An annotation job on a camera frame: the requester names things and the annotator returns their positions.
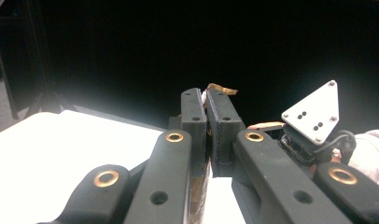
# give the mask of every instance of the gray carpet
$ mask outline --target gray carpet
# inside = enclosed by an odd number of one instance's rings
[[[99,111],[90,110],[90,109],[85,108],[85,107],[81,107],[81,106],[75,105],[75,108],[80,113],[93,115],[93,116],[96,116],[96,117],[99,117],[99,118],[112,119],[112,120],[119,121],[119,122],[130,123],[130,124],[133,124],[133,125],[146,127],[146,128],[149,128],[149,129],[163,131],[163,129],[158,128],[158,127],[154,127],[154,126],[150,126],[150,125],[147,125],[147,124],[139,123],[139,122],[136,122],[136,121],[133,121],[133,120],[128,120],[128,119],[120,118],[120,117],[117,117],[117,116],[114,116],[114,115],[109,115],[109,114],[102,113],[102,112],[99,112]],[[18,119],[18,120],[12,118],[11,110],[9,108],[9,102],[8,102],[8,97],[7,97],[6,86],[5,86],[5,83],[3,81],[0,81],[0,132],[2,132],[3,130],[11,127],[12,125],[14,125],[17,122],[19,122],[22,119],[24,119],[24,117],[26,115],[26,112],[27,112],[27,109],[22,110],[19,113],[20,119]]]

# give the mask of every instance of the pink fabric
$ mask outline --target pink fabric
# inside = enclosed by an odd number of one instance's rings
[[[379,130],[356,135],[357,147],[349,165],[379,185]]]

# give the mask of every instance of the wire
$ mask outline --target wire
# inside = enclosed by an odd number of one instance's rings
[[[326,144],[325,146],[323,146],[321,148],[316,149],[314,152],[317,153],[317,152],[323,151],[323,150],[325,150],[325,149],[327,149],[329,147],[332,147],[338,141],[340,141],[341,139],[346,138],[346,137],[349,137],[349,134],[346,134],[346,133],[345,134],[341,134],[338,137],[336,137],[334,140],[332,140],[330,143]]]

